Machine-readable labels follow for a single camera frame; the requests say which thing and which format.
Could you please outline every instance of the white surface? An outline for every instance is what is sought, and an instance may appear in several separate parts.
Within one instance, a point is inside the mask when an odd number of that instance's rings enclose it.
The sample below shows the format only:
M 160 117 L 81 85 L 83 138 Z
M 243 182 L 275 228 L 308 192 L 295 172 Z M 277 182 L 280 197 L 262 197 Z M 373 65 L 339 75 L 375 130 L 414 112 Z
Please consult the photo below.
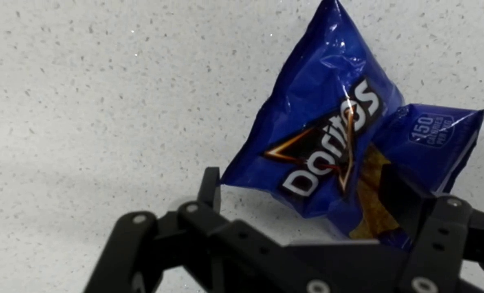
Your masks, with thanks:
M 81 291 L 119 215 L 161 215 L 225 169 L 316 5 L 0 0 L 0 293 Z M 484 107 L 484 0 L 344 5 L 407 101 Z M 455 190 L 484 208 L 484 128 Z M 329 238 L 223 195 L 282 242 Z M 161 291 L 199 291 L 169 275 Z

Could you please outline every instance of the doritos logo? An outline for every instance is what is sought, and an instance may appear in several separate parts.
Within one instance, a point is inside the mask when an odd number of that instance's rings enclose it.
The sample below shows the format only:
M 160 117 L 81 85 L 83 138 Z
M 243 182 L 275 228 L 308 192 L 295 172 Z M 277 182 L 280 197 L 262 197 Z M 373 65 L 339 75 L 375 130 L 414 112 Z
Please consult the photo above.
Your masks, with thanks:
M 381 99 L 362 80 L 332 112 L 300 133 L 285 138 L 264 155 L 298 168 L 280 184 L 285 194 L 310 197 L 328 176 L 337 176 L 345 192 L 354 171 L 354 145 L 358 133 L 368 128 L 381 112 Z

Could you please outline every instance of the screw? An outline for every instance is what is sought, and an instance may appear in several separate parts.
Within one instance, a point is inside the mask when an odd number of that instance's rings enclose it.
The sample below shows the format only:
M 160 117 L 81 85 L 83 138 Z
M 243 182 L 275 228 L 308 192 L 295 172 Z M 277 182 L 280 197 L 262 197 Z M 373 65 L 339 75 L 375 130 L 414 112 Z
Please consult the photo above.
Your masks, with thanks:
M 463 202 L 458 200 L 458 198 L 448 198 L 446 203 L 451 205 L 451 207 L 461 207 L 463 205 Z
M 412 278 L 411 286 L 416 290 L 416 293 L 438 293 L 438 286 L 425 277 Z
M 187 213 L 194 213 L 194 211 L 197 211 L 197 210 L 199 210 L 199 207 L 197 207 L 196 203 L 191 203 L 191 205 L 186 207 L 186 211 L 187 211 Z
M 329 286 L 323 280 L 311 280 L 306 285 L 306 291 L 308 293 L 329 293 Z
M 147 216 L 145 215 L 135 215 L 134 218 L 132 218 L 132 223 L 135 223 L 135 225 L 140 225 L 140 223 L 143 223 L 147 220 Z

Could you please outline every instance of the chip bag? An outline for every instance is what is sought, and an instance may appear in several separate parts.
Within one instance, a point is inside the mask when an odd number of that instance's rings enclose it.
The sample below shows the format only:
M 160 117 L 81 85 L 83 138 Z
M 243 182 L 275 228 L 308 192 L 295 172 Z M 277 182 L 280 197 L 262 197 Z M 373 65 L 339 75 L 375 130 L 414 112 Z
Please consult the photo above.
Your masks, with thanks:
M 222 182 L 267 190 L 303 216 L 345 202 L 337 223 L 350 231 L 360 164 L 401 104 L 341 3 L 323 0 Z
M 409 246 L 409 238 L 378 200 L 381 168 L 396 164 L 422 189 L 435 195 L 448 194 L 476 145 L 484 111 L 409 104 L 376 132 L 373 145 L 363 159 L 357 182 L 357 198 L 362 220 L 355 228 L 347 226 L 349 203 L 339 202 L 328 218 L 352 238 L 378 238 L 398 247 Z

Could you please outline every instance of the speckled white countertop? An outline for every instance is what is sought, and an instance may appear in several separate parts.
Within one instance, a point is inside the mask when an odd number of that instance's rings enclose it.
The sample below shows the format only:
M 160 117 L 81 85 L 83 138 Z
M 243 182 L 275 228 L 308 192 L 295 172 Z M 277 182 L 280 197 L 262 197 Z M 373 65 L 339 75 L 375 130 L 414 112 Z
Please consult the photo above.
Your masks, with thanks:
M 342 3 L 407 101 L 484 107 L 484 0 Z M 117 216 L 225 169 L 316 5 L 0 0 L 0 293 L 81 291 Z M 455 194 L 484 208 L 484 128 Z M 223 207 L 280 242 L 329 238 L 262 194 Z M 161 291 L 199 290 L 173 272 Z

